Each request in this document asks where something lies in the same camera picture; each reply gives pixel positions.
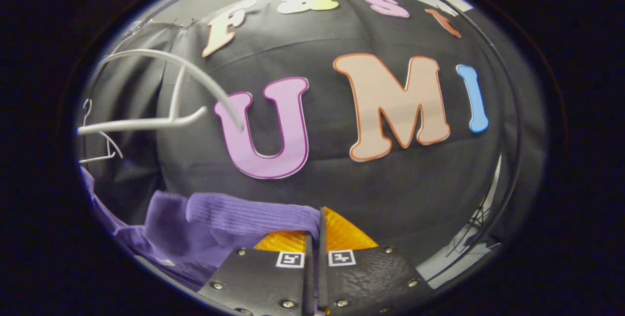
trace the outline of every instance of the hanger hook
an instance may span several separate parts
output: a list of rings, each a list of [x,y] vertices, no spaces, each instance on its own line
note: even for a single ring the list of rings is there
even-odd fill
[[[91,105],[92,105],[91,99],[87,99],[83,103],[83,111],[85,112],[84,118],[83,118],[83,126],[87,125],[87,117],[89,117],[89,114],[91,113]]]

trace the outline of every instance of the purple fabric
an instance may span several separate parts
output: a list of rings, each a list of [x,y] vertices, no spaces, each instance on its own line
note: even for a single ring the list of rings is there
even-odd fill
[[[94,178],[81,167],[96,214],[112,236],[170,277],[197,291],[236,247],[254,247],[266,234],[302,230],[319,238],[312,207],[249,202],[220,193],[190,198],[156,191],[145,224],[129,226],[94,194]]]

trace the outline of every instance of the screw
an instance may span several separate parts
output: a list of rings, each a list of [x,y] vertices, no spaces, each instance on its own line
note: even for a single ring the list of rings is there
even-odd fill
[[[350,301],[348,301],[348,300],[338,300],[338,301],[336,302],[336,306],[337,306],[337,307],[347,307],[347,306],[350,306],[350,304],[351,304],[351,303],[350,303]]]
[[[297,303],[295,303],[293,300],[284,300],[282,302],[282,307],[286,309],[293,309],[296,306],[297,306]]]
[[[235,309],[235,310],[237,310],[238,312],[241,312],[242,314],[252,316],[252,311],[250,310],[246,310],[246,309]]]

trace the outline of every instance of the wire hanger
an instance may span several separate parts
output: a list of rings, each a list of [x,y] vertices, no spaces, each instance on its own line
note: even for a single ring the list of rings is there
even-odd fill
[[[91,105],[92,105],[92,101],[91,99],[87,99],[84,101],[83,103],[83,111],[84,111],[84,118],[83,118],[83,127],[85,126],[85,124],[87,123],[87,117],[89,116],[89,114],[91,113]],[[78,161],[78,163],[85,164],[85,163],[89,163],[89,162],[95,162],[95,161],[100,161],[100,160],[106,160],[108,158],[113,158],[115,156],[116,153],[119,154],[120,158],[124,158],[123,154],[121,153],[121,150],[119,149],[119,147],[117,146],[117,144],[113,141],[113,139],[111,139],[108,135],[104,134],[102,131],[98,131],[98,133],[106,138],[106,156],[100,156],[100,157],[94,157],[94,158],[87,158],[85,160],[80,160]],[[111,153],[111,145],[113,147],[115,147],[116,152],[112,152]]]
[[[178,77],[176,79],[176,84],[174,86],[174,92],[171,96],[171,103],[169,106],[169,117],[167,118],[147,118],[142,120],[121,120],[121,121],[111,121],[111,122],[103,122],[96,123],[93,125],[79,127],[77,129],[78,135],[92,134],[92,133],[101,133],[103,131],[128,131],[128,130],[154,130],[154,129],[172,129],[177,127],[188,126],[191,123],[196,122],[201,116],[208,112],[208,108],[206,106],[200,107],[197,111],[190,114],[189,116],[180,117],[180,89],[183,84],[183,79],[185,78],[187,72],[192,76],[196,77],[197,80],[206,88],[210,93],[221,103],[224,104],[228,114],[232,118],[234,124],[240,131],[243,131],[243,120],[241,117],[237,115],[234,111],[234,107],[232,107],[232,103],[228,100],[228,96],[226,92],[213,80],[208,74],[199,69],[196,65],[191,62],[176,56],[174,54],[166,53],[158,50],[151,49],[134,49],[128,51],[122,51],[120,53],[115,53],[109,55],[107,58],[104,58],[100,64],[98,64],[98,70],[96,74],[99,73],[101,67],[117,58],[127,57],[127,56],[147,56],[154,58],[163,58],[163,60],[167,60],[168,62],[173,62],[176,64],[180,64],[180,71],[178,73]]]

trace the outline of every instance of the white plastic hanger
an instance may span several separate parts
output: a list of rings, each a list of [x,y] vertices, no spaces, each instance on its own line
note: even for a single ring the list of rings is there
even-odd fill
[[[87,123],[87,117],[91,113],[91,105],[92,105],[91,99],[87,99],[83,103],[83,110],[85,111],[84,118],[83,118],[83,127]],[[94,157],[94,158],[87,158],[85,160],[80,160],[80,161],[78,161],[78,163],[80,163],[81,165],[84,164],[84,163],[95,162],[95,161],[100,161],[100,160],[106,160],[107,158],[113,158],[116,153],[119,154],[120,158],[124,158],[123,154],[121,153],[121,150],[119,149],[117,144],[113,141],[113,139],[111,139],[108,135],[104,134],[101,131],[98,131],[98,133],[101,136],[106,138],[106,153],[107,153],[107,155],[106,156],[100,156],[100,157]],[[114,152],[111,153],[111,145],[113,147],[115,147],[117,152],[114,151]]]
[[[213,80],[208,74],[199,69],[196,65],[188,62],[184,58],[176,56],[174,54],[165,53],[163,51],[158,50],[150,50],[150,49],[134,49],[128,51],[122,51],[120,53],[115,53],[109,55],[107,58],[103,59],[100,64],[98,64],[98,73],[100,71],[101,66],[103,64],[115,60],[117,58],[127,57],[127,56],[148,56],[154,58],[163,58],[168,62],[174,62],[176,64],[180,64],[180,71],[178,73],[178,78],[176,79],[176,85],[174,86],[174,92],[171,96],[171,104],[169,106],[169,117],[168,118],[148,118],[143,120],[122,120],[122,121],[111,121],[111,122],[103,122],[96,123],[94,125],[85,126],[78,128],[79,135],[92,134],[92,133],[101,133],[103,131],[128,131],[128,130],[153,130],[153,129],[170,129],[176,127],[184,127],[188,126],[191,123],[197,121],[203,114],[208,112],[208,108],[206,106],[200,107],[195,113],[190,114],[189,116],[180,117],[180,89],[183,84],[183,79],[186,76],[186,73],[189,72],[192,76],[196,77],[197,80],[204,86],[210,93],[220,102],[224,104],[228,114],[232,118],[234,124],[239,128],[240,131],[243,131],[243,120],[239,117],[235,112],[230,100],[228,100],[228,96],[225,91]]]

